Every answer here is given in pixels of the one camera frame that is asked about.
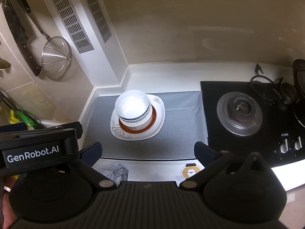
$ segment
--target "label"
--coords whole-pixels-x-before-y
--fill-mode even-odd
[[[62,156],[64,151],[60,142],[49,142],[40,145],[27,146],[18,149],[3,151],[3,157],[7,168],[33,164]]]

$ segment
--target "beige wall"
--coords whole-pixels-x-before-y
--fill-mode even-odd
[[[28,47],[38,63],[46,39],[39,33],[15,0],[11,0],[26,29]],[[39,24],[51,37],[61,36],[43,0],[27,0]],[[23,59],[0,9],[0,57],[11,63],[11,68],[3,70],[0,89],[40,120],[76,121],[93,89],[78,62],[73,59],[71,67],[60,81],[54,82],[43,73],[35,77]],[[0,108],[2,120],[7,115],[5,106]]]
[[[104,0],[128,64],[305,58],[305,0]]]

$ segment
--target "bowl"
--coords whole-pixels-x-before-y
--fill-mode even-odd
[[[140,90],[129,90],[115,102],[120,121],[131,130],[141,130],[152,121],[153,108],[148,96]]]

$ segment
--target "cleaver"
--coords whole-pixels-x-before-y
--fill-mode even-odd
[[[41,72],[42,67],[39,64],[37,64],[33,54],[26,45],[26,42],[29,38],[25,34],[25,29],[21,25],[20,19],[16,14],[10,1],[9,0],[2,0],[2,1],[3,1],[2,2],[3,13],[7,21],[7,24],[9,25],[9,28],[11,30],[11,33],[14,37],[14,40],[16,41],[16,44],[22,56],[24,57],[26,63],[33,71],[34,75],[37,77]]]

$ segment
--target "mesh strainer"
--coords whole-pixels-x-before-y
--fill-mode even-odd
[[[68,42],[59,36],[49,37],[42,51],[42,68],[52,80],[60,79],[71,63],[71,48]]]
[[[69,43],[60,36],[51,38],[47,35],[37,23],[35,17],[31,13],[31,8],[26,0],[17,0],[19,5],[28,14],[39,32],[46,37],[47,43],[42,51],[42,68],[47,77],[52,80],[60,79],[71,64],[71,48]]]

